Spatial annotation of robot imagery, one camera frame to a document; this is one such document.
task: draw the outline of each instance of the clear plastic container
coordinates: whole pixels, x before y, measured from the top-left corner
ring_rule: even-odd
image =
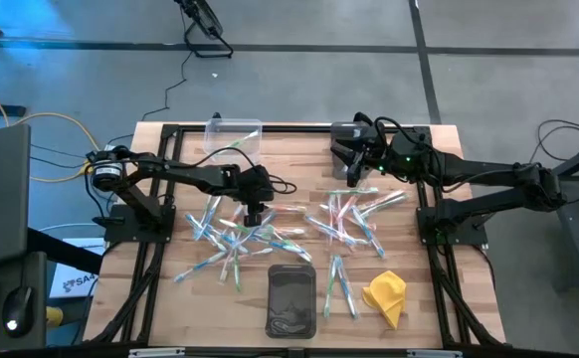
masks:
[[[206,123],[203,150],[206,154],[225,147],[237,147],[258,164],[261,154],[263,124],[258,119],[212,118]],[[225,150],[213,156],[210,163],[239,164],[242,170],[248,161],[235,150]]]

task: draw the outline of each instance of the wooden table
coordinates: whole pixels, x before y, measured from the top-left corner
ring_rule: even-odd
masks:
[[[138,123],[132,150],[156,152],[162,124]],[[455,126],[432,125],[431,131],[433,143],[438,149],[462,156]],[[202,158],[205,155],[201,149],[202,141],[203,133],[186,133],[181,160],[195,162]],[[323,192],[332,188],[345,188],[344,181],[332,177],[328,135],[265,133],[261,154],[261,163],[271,174],[281,176],[298,187],[294,194],[277,195],[275,202],[308,206],[311,213],[325,221],[324,213],[317,208],[318,204],[326,199]],[[200,218],[206,195],[193,187],[176,185],[175,234],[166,247],[149,344],[323,348],[441,347],[429,260],[426,250],[419,243],[414,219],[414,210],[418,207],[416,189],[413,185],[403,184],[392,177],[382,177],[375,171],[369,176],[369,184],[378,187],[381,195],[398,189],[404,190],[408,199],[403,204],[371,217],[370,221],[378,226],[376,234],[387,253],[386,260],[380,260],[370,247],[354,254],[340,243],[334,243],[331,248],[343,255],[356,305],[361,312],[360,320],[352,320],[339,284],[334,287],[329,319],[322,316],[329,248],[325,237],[313,228],[309,228],[307,236],[297,239],[312,255],[313,266],[317,272],[317,332],[310,340],[271,339],[264,330],[268,267],[272,264],[299,263],[299,258],[293,254],[272,253],[243,261],[241,293],[236,292],[232,276],[225,285],[218,283],[220,266],[204,268],[181,283],[173,282],[177,274],[216,253],[207,241],[192,241],[191,228],[183,219],[186,212]],[[145,192],[149,186],[149,180],[139,183],[139,187]],[[465,185],[449,197],[468,199],[471,197],[471,189]],[[231,200],[224,200],[217,216],[228,217],[234,208],[235,204]],[[301,215],[291,214],[279,216],[275,225],[308,228]],[[362,237],[357,228],[352,225],[346,227],[352,236]],[[85,338],[100,333],[126,299],[136,251],[137,244],[122,244],[104,258]],[[486,262],[480,253],[471,247],[455,247],[455,252],[466,302],[491,334],[503,341],[503,330]],[[390,329],[381,314],[365,305],[360,295],[363,286],[367,286],[371,279],[387,269],[407,282],[406,312],[400,318],[397,330]],[[452,332],[458,337],[453,305],[447,304],[447,310]],[[133,337],[140,327],[142,312],[141,301]]]

